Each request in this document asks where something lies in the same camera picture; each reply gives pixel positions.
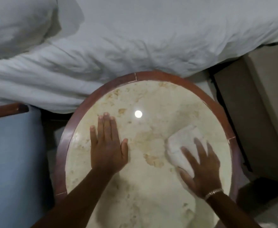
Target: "white pillow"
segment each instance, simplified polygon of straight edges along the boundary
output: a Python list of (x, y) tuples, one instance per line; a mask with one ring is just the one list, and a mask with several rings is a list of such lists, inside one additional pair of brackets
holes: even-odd
[(56, 0), (0, 0), (0, 59), (42, 42)]

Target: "white duvet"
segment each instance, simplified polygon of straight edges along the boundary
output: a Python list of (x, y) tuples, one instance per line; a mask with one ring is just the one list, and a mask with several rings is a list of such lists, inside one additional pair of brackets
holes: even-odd
[(58, 0), (58, 8), (55, 36), (0, 60), (0, 104), (69, 113), (117, 76), (186, 77), (278, 41), (278, 0)]

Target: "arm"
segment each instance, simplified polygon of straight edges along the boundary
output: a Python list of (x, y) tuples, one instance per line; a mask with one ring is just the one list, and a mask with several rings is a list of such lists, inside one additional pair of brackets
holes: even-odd
[[(195, 177), (191, 176), (183, 169), (179, 168), (180, 176), (188, 187), (200, 198), (205, 199), (210, 192), (221, 189), (219, 178), (220, 161), (208, 144), (208, 155), (201, 142), (195, 139), (200, 164), (191, 153), (182, 147), (182, 152), (191, 164)], [(211, 195), (206, 202), (214, 210), (222, 223), (227, 228), (260, 228), (260, 226), (243, 212), (227, 195), (218, 192)]]
[(112, 176), (128, 162), (127, 139), (120, 144), (117, 124), (108, 113), (90, 127), (91, 166), (84, 180), (32, 228), (85, 228)]

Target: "gold bracelet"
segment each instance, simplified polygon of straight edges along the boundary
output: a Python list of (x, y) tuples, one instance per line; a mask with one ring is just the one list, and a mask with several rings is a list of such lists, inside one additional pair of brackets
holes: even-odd
[(211, 197), (212, 195), (214, 195), (214, 194), (216, 194), (216, 193), (218, 193), (218, 192), (223, 192), (223, 189), (220, 188), (220, 189), (212, 190), (211, 192), (209, 192), (209, 193), (205, 196), (204, 200), (205, 200), (205, 201), (208, 200), (209, 197)]

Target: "mattress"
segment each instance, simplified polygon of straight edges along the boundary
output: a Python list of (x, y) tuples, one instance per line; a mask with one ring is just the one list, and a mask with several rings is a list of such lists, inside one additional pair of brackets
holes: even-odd
[(45, 42), (0, 60), (0, 104), (70, 113), (104, 83), (181, 77), (278, 42), (278, 0), (58, 0)]

